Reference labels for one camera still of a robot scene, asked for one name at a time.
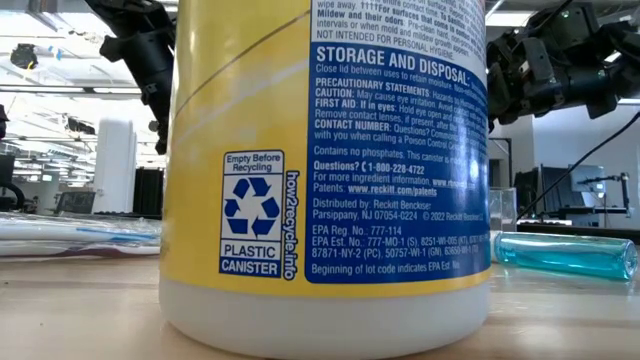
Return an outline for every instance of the ceiling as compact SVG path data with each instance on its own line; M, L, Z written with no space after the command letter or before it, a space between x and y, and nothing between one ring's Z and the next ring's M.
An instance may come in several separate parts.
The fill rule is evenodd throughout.
M172 16L178 1L161 0ZM545 0L486 1L487 11L499 3L493 19L514 19L554 2ZM638 0L596 0L598 16L617 20L638 8ZM490 26L488 39L506 30ZM84 0L0 0L0 104L11 119L8 137L46 138L46 141L12 140L0 144L0 152L21 159L22 169L60 168L67 164L68 179L77 173L93 172L96 136L68 129L69 119L98 129L102 117L126 116L134 120L140 144L138 165L163 167L164 157L155 154L155 133L149 131L151 111L139 100L139 90L122 61L111 63L98 53L106 35L113 35ZM38 66L22 70L9 57L19 43L34 44ZM41 93L15 93L16 86L43 87ZM116 94L73 96L57 87L109 88ZM81 137L82 141L73 141Z

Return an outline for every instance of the laboratory room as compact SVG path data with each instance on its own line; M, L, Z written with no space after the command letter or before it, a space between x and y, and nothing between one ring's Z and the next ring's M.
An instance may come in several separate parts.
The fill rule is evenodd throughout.
M0 359L640 359L638 0L0 1Z

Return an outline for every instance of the desk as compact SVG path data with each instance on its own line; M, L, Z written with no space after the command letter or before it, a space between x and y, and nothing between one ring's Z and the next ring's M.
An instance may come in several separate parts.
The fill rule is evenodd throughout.
M640 359L639 280L495 266L486 324L456 344L403 359ZM168 325L157 282L157 259L0 263L0 358L249 359Z

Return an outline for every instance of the table surface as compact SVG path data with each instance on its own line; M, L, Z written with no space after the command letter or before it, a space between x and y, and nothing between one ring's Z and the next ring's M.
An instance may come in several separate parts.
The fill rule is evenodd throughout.
M640 359L639 280L494 266L485 325L403 359ZM0 358L249 359L167 324L157 282L155 258L0 263Z

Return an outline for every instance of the plastic canister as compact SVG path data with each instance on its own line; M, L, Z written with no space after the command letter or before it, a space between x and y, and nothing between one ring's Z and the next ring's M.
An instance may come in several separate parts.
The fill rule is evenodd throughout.
M483 323L483 4L180 2L173 325L249 355L372 359Z

